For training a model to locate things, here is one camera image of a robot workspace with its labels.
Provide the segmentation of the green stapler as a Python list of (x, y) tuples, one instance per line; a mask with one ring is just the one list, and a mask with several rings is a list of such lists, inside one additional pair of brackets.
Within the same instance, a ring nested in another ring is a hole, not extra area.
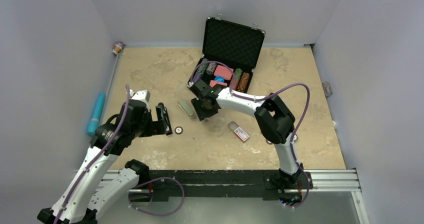
[(193, 119), (195, 117), (195, 110), (192, 105), (186, 99), (179, 99), (178, 106), (182, 109), (182, 111), (190, 118)]

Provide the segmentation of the red white staple box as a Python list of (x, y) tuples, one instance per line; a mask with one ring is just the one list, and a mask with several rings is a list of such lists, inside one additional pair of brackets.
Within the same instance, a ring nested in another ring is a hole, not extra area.
[(250, 136), (236, 122), (231, 121), (227, 127), (244, 143)]

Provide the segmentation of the black stapler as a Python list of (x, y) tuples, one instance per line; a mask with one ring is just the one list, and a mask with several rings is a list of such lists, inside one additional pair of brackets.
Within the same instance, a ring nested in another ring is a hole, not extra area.
[(159, 102), (155, 106), (155, 109), (157, 116), (157, 133), (166, 136), (172, 135), (173, 130), (167, 108), (162, 102)]

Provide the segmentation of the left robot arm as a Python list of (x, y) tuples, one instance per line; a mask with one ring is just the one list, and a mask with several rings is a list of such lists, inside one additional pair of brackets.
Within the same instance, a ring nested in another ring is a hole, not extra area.
[(156, 121), (145, 100), (132, 98), (122, 105), (119, 114), (99, 126), (71, 184), (52, 207), (38, 213), (37, 219), (43, 224), (96, 224), (121, 195), (133, 187), (146, 187), (151, 179), (149, 167), (132, 159), (112, 181), (98, 188), (111, 165), (135, 138), (170, 133), (167, 108), (160, 102), (155, 109)]

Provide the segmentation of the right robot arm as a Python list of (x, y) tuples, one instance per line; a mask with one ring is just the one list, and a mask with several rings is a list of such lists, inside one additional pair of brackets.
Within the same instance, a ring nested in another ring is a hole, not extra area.
[(302, 163), (294, 147), (296, 119), (276, 93), (250, 95), (220, 84), (211, 87), (201, 79), (189, 82), (188, 88), (195, 95), (191, 103), (200, 121), (218, 114), (220, 109), (255, 118), (261, 134), (274, 145), (277, 153), (279, 177), (276, 182), (288, 188), (300, 182)]

